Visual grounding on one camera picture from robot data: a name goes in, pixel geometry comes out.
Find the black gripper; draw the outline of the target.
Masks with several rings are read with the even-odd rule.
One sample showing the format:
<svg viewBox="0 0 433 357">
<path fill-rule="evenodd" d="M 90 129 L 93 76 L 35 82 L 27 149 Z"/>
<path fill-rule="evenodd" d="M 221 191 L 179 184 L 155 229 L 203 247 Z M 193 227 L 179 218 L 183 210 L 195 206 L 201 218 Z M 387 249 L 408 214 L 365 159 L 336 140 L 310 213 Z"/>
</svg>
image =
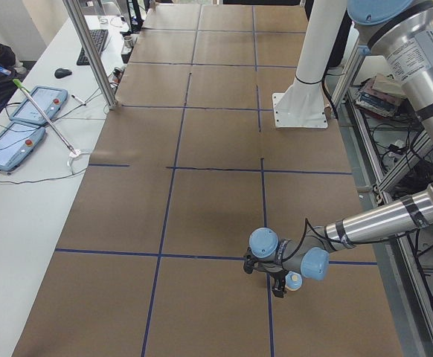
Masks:
<svg viewBox="0 0 433 357">
<path fill-rule="evenodd" d="M 244 255 L 243 271 L 246 274 L 252 274 L 253 271 L 258 271 L 267 274 L 273 279 L 272 293 L 276 298 L 283 298 L 286 294 L 285 276 L 287 270 L 275 265 L 273 261 L 263 261 L 253 255 L 251 251 L 247 251 Z"/>
</svg>

